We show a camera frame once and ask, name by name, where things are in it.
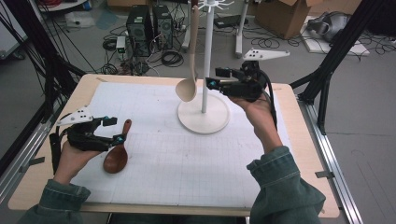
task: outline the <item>round white base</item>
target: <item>round white base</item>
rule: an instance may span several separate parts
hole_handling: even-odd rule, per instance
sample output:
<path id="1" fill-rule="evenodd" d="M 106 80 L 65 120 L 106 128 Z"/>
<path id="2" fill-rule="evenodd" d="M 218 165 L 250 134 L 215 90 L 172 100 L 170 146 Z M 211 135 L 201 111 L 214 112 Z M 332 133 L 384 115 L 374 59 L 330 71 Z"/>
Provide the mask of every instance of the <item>round white base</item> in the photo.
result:
<path id="1" fill-rule="evenodd" d="M 180 122 L 192 132 L 216 133 L 230 121 L 230 109 L 217 96 L 207 95 L 206 113 L 202 113 L 202 94 L 197 94 L 190 102 L 181 102 L 177 114 Z"/>

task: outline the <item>light wooden spoon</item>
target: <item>light wooden spoon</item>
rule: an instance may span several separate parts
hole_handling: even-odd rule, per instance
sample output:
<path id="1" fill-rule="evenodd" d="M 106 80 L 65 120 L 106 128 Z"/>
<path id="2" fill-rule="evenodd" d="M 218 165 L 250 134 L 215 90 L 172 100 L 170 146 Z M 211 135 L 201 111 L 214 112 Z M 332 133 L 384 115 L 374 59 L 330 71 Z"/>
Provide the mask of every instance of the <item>light wooden spoon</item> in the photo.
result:
<path id="1" fill-rule="evenodd" d="M 196 79 L 198 74 L 195 72 L 195 47 L 197 43 L 198 35 L 198 23 L 199 23 L 199 10 L 198 1 L 194 3 L 191 1 L 191 39 L 190 39 L 190 74 L 191 77 L 181 80 L 176 85 L 176 94 L 184 102 L 189 102 L 194 99 L 197 93 Z"/>

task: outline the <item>sleeve cuff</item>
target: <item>sleeve cuff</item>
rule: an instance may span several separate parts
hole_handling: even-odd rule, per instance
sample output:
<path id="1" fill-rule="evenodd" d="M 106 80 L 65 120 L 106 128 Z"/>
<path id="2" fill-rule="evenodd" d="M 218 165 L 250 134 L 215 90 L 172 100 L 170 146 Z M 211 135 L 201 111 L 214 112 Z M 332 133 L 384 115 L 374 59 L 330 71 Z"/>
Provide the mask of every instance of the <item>sleeve cuff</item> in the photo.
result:
<path id="1" fill-rule="evenodd" d="M 52 179 L 47 182 L 39 208 L 45 210 L 79 211 L 91 192 L 77 185 L 62 185 Z"/>
<path id="2" fill-rule="evenodd" d="M 261 188 L 276 184 L 300 173 L 288 147 L 277 147 L 247 166 Z"/>

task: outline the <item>wooden table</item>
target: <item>wooden table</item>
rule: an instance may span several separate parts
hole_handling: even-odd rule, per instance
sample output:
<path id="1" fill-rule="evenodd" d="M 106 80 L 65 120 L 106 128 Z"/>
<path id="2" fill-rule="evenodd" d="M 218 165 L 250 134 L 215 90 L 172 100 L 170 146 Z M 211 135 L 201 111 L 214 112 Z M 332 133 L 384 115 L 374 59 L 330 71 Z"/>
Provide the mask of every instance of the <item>wooden table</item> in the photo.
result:
<path id="1" fill-rule="evenodd" d="M 60 118 L 66 113 L 76 111 L 83 105 L 88 105 L 96 87 L 101 82 L 119 82 L 150 85 L 176 86 L 179 78 L 167 77 L 122 77 L 106 75 L 86 75 L 78 83 L 70 100 L 64 107 Z M 318 153 L 306 127 L 302 112 L 297 104 L 291 87 L 287 84 L 273 84 L 274 92 L 281 107 L 283 119 L 293 148 L 293 155 L 301 170 L 304 180 L 326 195 L 320 217 L 338 217 L 339 209 L 326 178 L 317 178 L 315 172 L 323 171 Z M 8 202 L 10 209 L 27 210 L 37 204 L 47 180 L 53 177 L 51 166 L 50 141 L 47 138 L 37 152 L 36 158 L 45 157 L 45 162 L 29 168 L 13 196 Z M 212 216 L 240 216 L 248 217 L 248 208 L 219 208 L 219 207 L 187 207 L 168 205 L 136 205 L 121 203 L 84 203 L 81 211 L 86 212 L 114 212 L 114 213 L 155 213 L 181 215 L 212 215 Z"/>

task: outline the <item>brown wooden spoon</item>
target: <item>brown wooden spoon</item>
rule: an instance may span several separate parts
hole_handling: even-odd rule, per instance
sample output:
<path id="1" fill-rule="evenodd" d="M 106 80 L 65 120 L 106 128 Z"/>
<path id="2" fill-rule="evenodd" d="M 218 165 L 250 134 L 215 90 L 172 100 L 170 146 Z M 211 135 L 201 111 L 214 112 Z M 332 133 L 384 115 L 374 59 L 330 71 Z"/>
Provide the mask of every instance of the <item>brown wooden spoon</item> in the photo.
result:
<path id="1" fill-rule="evenodd" d="M 129 129 L 132 126 L 132 121 L 130 119 L 125 120 L 122 134 L 126 137 Z M 103 161 L 103 168 L 106 172 L 110 174 L 116 174 L 121 171 L 128 161 L 128 153 L 126 153 L 124 144 L 117 145 L 107 153 L 105 160 Z"/>

